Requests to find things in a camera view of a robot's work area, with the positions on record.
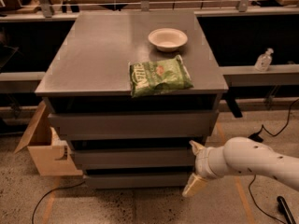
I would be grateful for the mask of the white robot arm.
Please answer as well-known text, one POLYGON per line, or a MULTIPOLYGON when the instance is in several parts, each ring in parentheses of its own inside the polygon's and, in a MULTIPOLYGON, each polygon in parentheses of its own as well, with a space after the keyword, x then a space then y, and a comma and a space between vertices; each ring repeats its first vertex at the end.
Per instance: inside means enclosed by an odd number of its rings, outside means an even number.
POLYGON ((209 180, 227 175, 263 175, 299 190, 299 159, 275 152, 271 147, 245 137, 229 139, 221 147, 204 147, 191 141, 195 156, 182 195, 192 197, 209 180))

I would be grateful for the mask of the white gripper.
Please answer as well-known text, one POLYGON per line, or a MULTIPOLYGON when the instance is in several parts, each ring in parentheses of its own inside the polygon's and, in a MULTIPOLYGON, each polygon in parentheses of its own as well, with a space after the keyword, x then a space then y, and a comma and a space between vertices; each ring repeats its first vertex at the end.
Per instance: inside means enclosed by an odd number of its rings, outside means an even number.
POLYGON ((198 193, 207 184, 207 179, 214 179, 215 174, 211 170, 208 162, 210 147, 205 148, 203 145, 191 140, 192 153, 195 158, 195 172, 192 173, 188 179, 182 196, 189 198, 198 193))

